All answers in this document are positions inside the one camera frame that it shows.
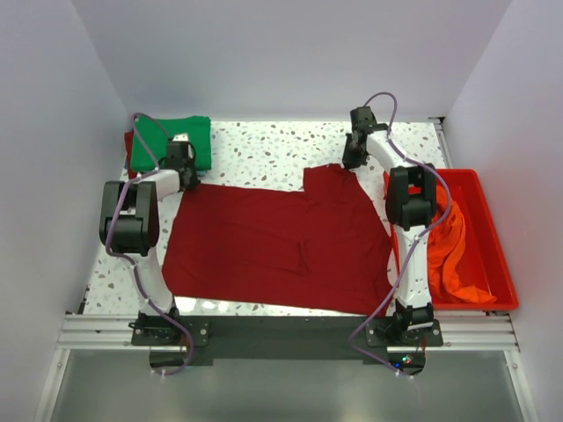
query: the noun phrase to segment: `red plastic bin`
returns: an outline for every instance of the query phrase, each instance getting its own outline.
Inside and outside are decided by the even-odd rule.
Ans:
[[[434,299],[435,309],[443,310],[512,310],[518,308],[518,298],[493,218],[477,173],[473,170],[440,169],[438,173],[448,184],[452,199],[465,218],[465,252],[457,264],[457,273],[464,286],[474,285],[496,296],[494,303],[477,304],[444,302]],[[384,174],[385,191],[389,176]],[[397,256],[394,231],[393,250]]]

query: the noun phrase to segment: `folded green shirt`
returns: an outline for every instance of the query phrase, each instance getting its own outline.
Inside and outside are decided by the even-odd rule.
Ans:
[[[186,119],[157,119],[162,126],[174,137],[177,134],[187,133],[189,140],[195,148],[195,169],[205,171],[211,169],[211,119],[203,116],[193,116]],[[136,122],[137,130],[143,137],[157,160],[166,156],[166,135],[160,128],[146,117],[140,116]],[[136,136],[133,137],[133,154],[131,168],[134,171],[151,171],[155,168],[149,154]]]

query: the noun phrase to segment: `orange garment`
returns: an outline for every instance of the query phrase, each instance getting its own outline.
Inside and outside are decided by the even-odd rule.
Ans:
[[[448,197],[443,187],[436,187],[437,221],[446,210]],[[445,302],[492,303],[496,297],[475,286],[464,286],[456,266],[465,251],[465,219],[459,205],[452,201],[446,220],[428,237],[428,284],[433,297]]]

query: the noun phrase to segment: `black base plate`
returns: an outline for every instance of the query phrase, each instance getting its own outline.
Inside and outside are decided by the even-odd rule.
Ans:
[[[363,316],[180,316],[178,321],[194,337],[195,353],[191,365],[213,365],[214,359],[264,360],[363,360],[348,343],[352,331],[364,321]],[[361,332],[356,342],[389,360],[387,346],[412,346],[391,341],[377,333],[389,318],[374,320]],[[171,340],[133,334],[133,346],[180,346],[178,337]],[[442,334],[428,335],[426,346],[441,346]],[[153,367],[176,366],[184,356],[179,351],[150,353]]]

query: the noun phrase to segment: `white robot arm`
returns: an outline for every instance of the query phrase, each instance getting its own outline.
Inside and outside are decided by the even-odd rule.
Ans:
[[[385,211],[394,225],[401,268],[413,242],[419,240],[402,270],[403,278],[395,294],[394,328],[397,332],[429,329],[434,323],[434,312],[428,290],[428,233],[425,229],[436,211],[435,176],[407,162],[404,159],[406,153],[400,146],[389,144],[387,125],[377,123],[368,106],[354,109],[350,116],[352,133],[347,134],[342,162],[346,168],[352,169],[366,164],[367,155],[370,155],[390,175]],[[420,188],[420,192],[410,193],[412,186]]]
[[[138,183],[128,187],[110,240],[112,252],[127,254],[135,262],[138,278],[132,262],[128,270],[136,281],[139,310],[147,316],[160,315],[155,308],[166,314],[174,305],[174,297],[166,286],[155,249],[160,233],[158,202],[170,194],[193,189],[200,183],[195,171],[193,146],[177,140],[177,137],[167,143],[165,167],[141,177]],[[113,215],[125,186],[126,183],[121,181],[107,182],[104,186],[99,222],[102,244],[106,244],[109,238]]]

